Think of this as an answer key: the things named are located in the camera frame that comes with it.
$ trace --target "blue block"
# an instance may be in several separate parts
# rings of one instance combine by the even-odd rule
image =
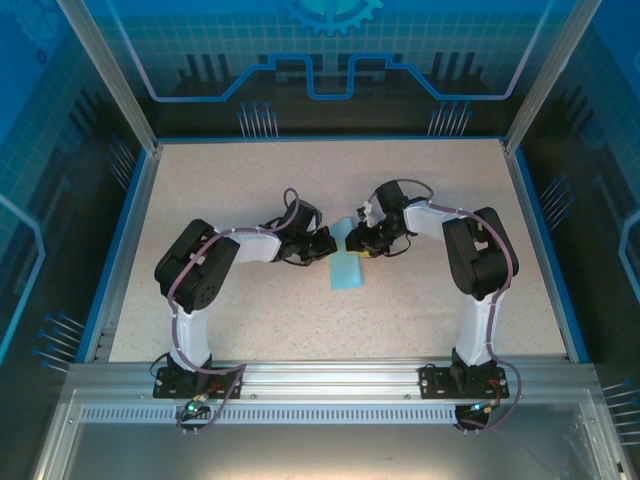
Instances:
[[[336,240],[338,251],[329,256],[329,278],[331,290],[344,290],[362,285],[360,272],[360,255],[347,253],[344,239],[353,230],[353,219],[347,217],[329,227],[331,235]]]

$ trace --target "glass panel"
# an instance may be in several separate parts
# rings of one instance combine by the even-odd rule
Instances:
[[[168,425],[83,425],[71,458],[68,480],[600,478],[571,405],[521,406],[477,438],[433,425],[218,425],[186,439]]]
[[[0,0],[0,71],[0,478],[17,479],[73,361],[140,145],[55,1]]]
[[[604,385],[640,383],[639,17],[638,3],[602,3],[522,144]]]
[[[272,137],[503,135],[574,2],[87,3],[157,134]]]

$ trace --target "speckled work surface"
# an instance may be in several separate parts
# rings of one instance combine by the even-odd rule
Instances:
[[[254,226],[282,215],[282,191],[294,186],[331,225],[353,216],[378,185],[400,177],[428,182],[441,204],[498,210],[520,274],[503,302],[496,350],[564,353],[497,140],[323,141],[164,147],[111,361],[149,361],[169,350],[169,310],[153,271],[192,219]],[[403,188],[409,197],[423,194],[417,186]],[[450,355],[462,295],[444,244],[422,235],[404,255],[361,264],[364,285],[343,291],[331,291],[327,259],[308,268],[235,265],[209,307],[214,358]]]

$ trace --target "perforated metal strip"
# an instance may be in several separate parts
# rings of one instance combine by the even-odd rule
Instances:
[[[83,423],[171,424],[182,407],[174,405],[93,405]],[[208,414],[193,423],[206,422]],[[453,424],[452,405],[228,405],[219,423],[237,424]]]

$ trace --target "metal frame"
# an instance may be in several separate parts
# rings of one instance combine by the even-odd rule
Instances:
[[[147,153],[138,182],[132,185],[135,188],[135,192],[131,201],[131,209],[127,216],[120,244],[117,247],[111,272],[108,275],[104,296],[99,306],[93,330],[85,332],[85,334],[91,335],[89,346],[84,358],[78,358],[78,361],[93,361],[103,330],[108,327],[115,328],[118,323],[161,156],[162,147],[158,147],[154,153]]]
[[[82,0],[57,1],[142,148],[153,153],[158,140],[86,5]]]
[[[554,277],[551,262],[549,261],[549,252],[547,252],[542,240],[542,233],[540,231],[541,227],[536,221],[533,205],[531,204],[531,200],[527,194],[527,187],[524,181],[523,172],[517,161],[515,152],[509,152],[508,147],[505,147],[504,144],[503,151],[507,168],[511,174],[513,186],[516,191],[516,196],[518,197],[520,208],[522,209],[522,214],[524,215],[524,220],[527,225],[527,229],[529,230],[529,236],[533,243],[533,249],[538,258],[542,278],[547,286],[547,292],[550,296],[553,313],[555,314],[565,347],[567,348],[567,355],[572,362],[578,363],[581,360],[580,357],[584,354],[578,352],[578,349],[576,348],[576,341],[582,342],[582,339],[574,339],[573,334],[571,333],[571,328],[569,328],[567,312],[562,304],[562,299],[560,298],[559,286]]]
[[[577,0],[507,132],[505,141],[509,154],[515,153],[522,142],[601,2],[602,0]]]
[[[571,364],[558,357],[511,357],[523,378],[523,404],[579,405],[588,428],[593,462],[603,479],[620,478],[618,456],[611,439],[615,430],[607,421],[606,405],[593,365]],[[225,423],[243,424],[433,424],[454,423],[454,400],[421,400],[417,369],[427,362],[444,366],[448,359],[351,362],[277,362],[250,364],[239,400],[227,407]],[[69,371],[61,400],[34,478],[64,478],[80,424],[167,424],[172,413],[158,415],[158,409],[174,412],[183,401],[151,398],[149,364],[76,364]],[[508,372],[510,381],[515,381]],[[357,412],[375,408],[384,415],[360,417]],[[280,415],[265,420],[260,412],[350,412],[346,420],[313,414]],[[421,411],[444,412],[440,419],[425,420]]]

